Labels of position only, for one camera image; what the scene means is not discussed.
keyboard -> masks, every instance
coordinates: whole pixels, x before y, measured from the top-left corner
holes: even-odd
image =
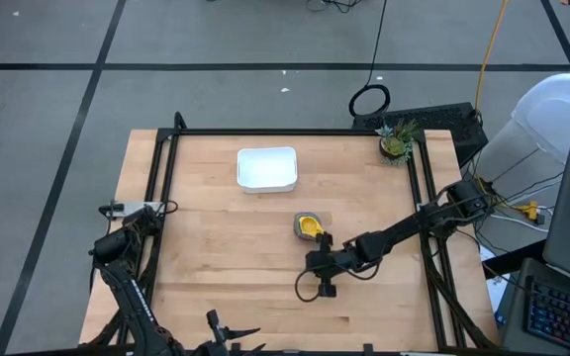
[[[570,348],[570,293],[527,277],[524,330]]]

potted plant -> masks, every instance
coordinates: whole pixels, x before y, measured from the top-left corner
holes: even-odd
[[[418,132],[417,122],[410,120],[404,124],[401,120],[394,127],[384,125],[376,130],[380,135],[380,153],[386,163],[401,164],[408,159],[408,153],[413,149],[413,139]]]

yellow clamp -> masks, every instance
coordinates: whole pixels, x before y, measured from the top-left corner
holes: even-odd
[[[527,218],[533,222],[538,219],[538,202],[530,201],[528,205],[514,207],[519,212],[525,214]]]

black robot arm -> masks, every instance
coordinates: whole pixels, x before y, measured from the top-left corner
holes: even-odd
[[[440,205],[439,200],[443,195],[446,195],[447,202]],[[359,279],[371,279],[377,273],[382,258],[389,254],[397,243],[419,232],[437,238],[447,238],[459,226],[480,221],[491,214],[492,204],[489,199],[474,182],[460,181],[443,188],[432,202],[421,206],[411,216],[385,230],[364,232],[346,241],[341,250],[331,251],[333,237],[326,232],[319,233],[316,241],[320,244],[320,249],[307,253],[304,273],[311,272],[321,280],[317,297],[334,298],[337,291],[332,284],[332,277],[348,273]],[[375,272],[369,277],[357,275],[371,268],[375,268]],[[461,304],[448,291],[431,258],[426,261],[426,276],[448,302],[451,311],[458,316],[477,347],[496,348],[497,346],[483,335]],[[304,300],[300,295],[299,298],[303,302],[316,299]]]
[[[111,289],[118,308],[134,338],[134,356],[229,356],[226,341],[257,332],[259,329],[233,331],[219,325],[216,311],[208,311],[208,324],[214,341],[197,346],[190,355],[171,333],[160,326],[144,298],[136,280],[136,258],[142,239],[156,233],[160,227],[157,212],[151,207],[133,213],[123,220],[123,226],[94,242],[89,251],[93,264]],[[243,356],[252,356],[265,344]]]

wooden tabletop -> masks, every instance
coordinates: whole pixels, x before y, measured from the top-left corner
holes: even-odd
[[[131,132],[118,201],[142,200],[154,138],[155,131]],[[377,351],[435,350],[418,236],[395,246],[374,279],[336,277],[337,298],[305,304],[294,294],[305,254],[318,248],[294,235],[294,214],[319,215],[340,246],[415,211],[406,165],[381,164],[377,144],[375,136],[182,136],[170,192],[179,210],[166,218],[152,301],[159,323],[189,349],[212,339],[205,314],[216,309],[232,329],[261,328],[239,341],[242,349],[265,342],[267,350],[358,351],[363,343]],[[237,152],[269,146],[296,149],[296,188],[244,194],[236,180]],[[450,133],[427,132],[427,147],[437,189],[459,180]],[[416,157],[427,200],[418,152]],[[496,342],[475,242],[457,234],[448,248],[459,302]],[[317,285],[306,276],[301,294],[312,296]],[[448,343],[454,344],[448,309],[442,299],[441,304]],[[96,336],[116,309],[96,276],[80,341]]]

